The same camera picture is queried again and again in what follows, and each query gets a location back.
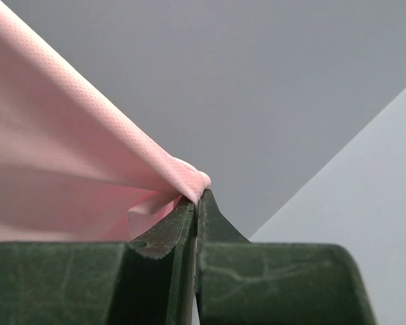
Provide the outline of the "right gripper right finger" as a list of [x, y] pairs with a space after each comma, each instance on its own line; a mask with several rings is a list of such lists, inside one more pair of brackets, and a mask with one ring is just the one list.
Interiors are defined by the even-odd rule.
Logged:
[[253, 243], [198, 205], [196, 293], [202, 324], [375, 324], [352, 255], [337, 244]]

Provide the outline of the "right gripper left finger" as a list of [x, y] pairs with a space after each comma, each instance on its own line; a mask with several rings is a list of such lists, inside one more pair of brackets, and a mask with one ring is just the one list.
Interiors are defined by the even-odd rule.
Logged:
[[130, 242], [1, 242], [0, 324], [190, 324], [196, 210]]

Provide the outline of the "pink garment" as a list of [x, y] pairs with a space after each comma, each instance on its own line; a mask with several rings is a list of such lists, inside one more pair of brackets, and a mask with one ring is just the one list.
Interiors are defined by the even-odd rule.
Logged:
[[0, 242], [132, 240], [209, 186], [0, 1]]

